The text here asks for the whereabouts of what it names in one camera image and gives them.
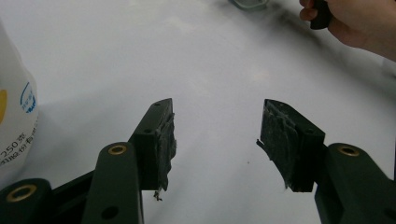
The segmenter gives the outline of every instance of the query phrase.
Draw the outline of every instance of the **black handle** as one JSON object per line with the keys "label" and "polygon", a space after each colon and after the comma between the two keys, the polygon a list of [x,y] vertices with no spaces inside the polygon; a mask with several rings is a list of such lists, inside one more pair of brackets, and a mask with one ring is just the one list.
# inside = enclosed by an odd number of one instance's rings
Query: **black handle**
{"label": "black handle", "polygon": [[332,18],[332,13],[324,0],[316,0],[314,8],[318,10],[318,15],[311,21],[311,29],[321,30],[327,28]]}

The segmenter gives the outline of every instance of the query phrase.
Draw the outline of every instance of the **white surface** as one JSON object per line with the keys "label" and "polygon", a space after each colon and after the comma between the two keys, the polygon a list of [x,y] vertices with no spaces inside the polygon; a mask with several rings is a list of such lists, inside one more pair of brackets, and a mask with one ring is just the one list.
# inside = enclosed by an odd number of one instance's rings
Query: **white surface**
{"label": "white surface", "polygon": [[172,97],[177,155],[146,223],[319,223],[314,193],[284,190],[256,146],[265,98],[361,147],[393,176],[396,79],[383,60],[299,21],[298,1],[246,13],[226,0],[0,1],[38,87],[39,126],[18,179],[55,188],[126,141]]}

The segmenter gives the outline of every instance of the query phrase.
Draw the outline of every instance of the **white table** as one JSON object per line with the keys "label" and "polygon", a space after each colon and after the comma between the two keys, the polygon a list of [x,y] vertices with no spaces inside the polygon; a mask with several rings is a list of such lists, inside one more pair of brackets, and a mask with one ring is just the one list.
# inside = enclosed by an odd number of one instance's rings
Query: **white table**
{"label": "white table", "polygon": [[126,141],[173,98],[169,189],[144,192],[145,220],[319,223],[314,193],[284,189],[256,146],[266,98],[292,105],[325,144],[366,150],[393,177],[396,78],[383,59],[298,19],[298,1],[243,12],[226,0],[1,0],[0,17],[38,86],[39,126],[16,180],[56,188]]}

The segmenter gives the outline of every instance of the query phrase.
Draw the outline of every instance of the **white bottle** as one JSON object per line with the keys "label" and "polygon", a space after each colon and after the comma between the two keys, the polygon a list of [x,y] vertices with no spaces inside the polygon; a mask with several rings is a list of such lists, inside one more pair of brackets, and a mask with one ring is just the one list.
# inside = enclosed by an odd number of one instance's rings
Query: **white bottle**
{"label": "white bottle", "polygon": [[0,189],[22,168],[37,125],[35,80],[0,21]]}

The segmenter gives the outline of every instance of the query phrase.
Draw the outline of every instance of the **human hand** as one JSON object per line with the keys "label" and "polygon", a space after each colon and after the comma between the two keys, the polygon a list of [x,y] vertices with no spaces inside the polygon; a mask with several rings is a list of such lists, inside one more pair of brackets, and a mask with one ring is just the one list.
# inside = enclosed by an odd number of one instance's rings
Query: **human hand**
{"label": "human hand", "polygon": [[[312,21],[315,0],[300,0],[300,18]],[[329,31],[342,43],[396,61],[396,3],[394,0],[327,0],[333,15]]]}

